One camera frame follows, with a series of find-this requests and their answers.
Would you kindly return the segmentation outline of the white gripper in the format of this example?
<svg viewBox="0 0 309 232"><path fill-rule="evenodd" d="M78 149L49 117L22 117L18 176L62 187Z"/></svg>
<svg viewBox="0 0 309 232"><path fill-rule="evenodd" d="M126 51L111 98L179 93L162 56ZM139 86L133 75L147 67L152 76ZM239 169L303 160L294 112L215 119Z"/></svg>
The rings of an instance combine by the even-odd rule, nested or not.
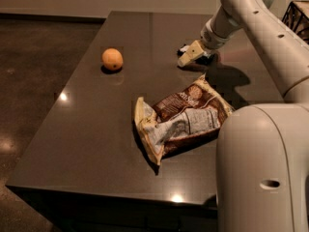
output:
<svg viewBox="0 0 309 232"><path fill-rule="evenodd" d="M200 33L200 40L194 41L191 45L184 45L178 50L179 60L178 66L184 67L198 58L202 57L206 52L209 56L222 47L228 38L217 36L211 29L211 20L207 21Z"/></svg>

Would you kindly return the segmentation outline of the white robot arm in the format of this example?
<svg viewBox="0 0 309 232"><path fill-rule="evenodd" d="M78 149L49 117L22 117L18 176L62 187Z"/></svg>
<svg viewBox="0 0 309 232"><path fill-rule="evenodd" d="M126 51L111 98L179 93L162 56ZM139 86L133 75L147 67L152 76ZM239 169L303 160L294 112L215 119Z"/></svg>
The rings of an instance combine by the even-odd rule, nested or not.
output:
<svg viewBox="0 0 309 232"><path fill-rule="evenodd" d="M243 29L283 100L234 112L216 146L218 232L308 232L309 46L273 0L220 0L201 32L207 52Z"/></svg>

